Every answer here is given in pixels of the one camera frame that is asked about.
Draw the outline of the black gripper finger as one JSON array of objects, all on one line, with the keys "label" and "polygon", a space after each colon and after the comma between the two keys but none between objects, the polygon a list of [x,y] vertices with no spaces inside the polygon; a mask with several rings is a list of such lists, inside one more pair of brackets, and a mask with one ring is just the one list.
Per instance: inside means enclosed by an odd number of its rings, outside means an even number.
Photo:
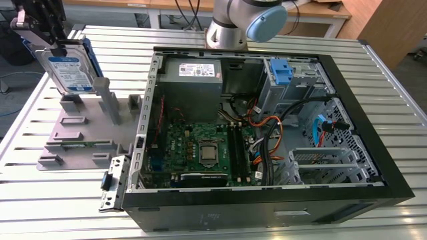
[{"label": "black gripper finger", "polygon": [[36,20],[27,15],[24,10],[17,11],[17,17],[13,18],[9,26],[11,29],[33,45],[45,48],[53,48],[56,46],[55,41],[40,30]]},{"label": "black gripper finger", "polygon": [[52,55],[65,57],[67,35],[61,19],[51,14],[44,20],[33,20],[32,25],[36,35],[40,37],[43,45],[51,49]]}]

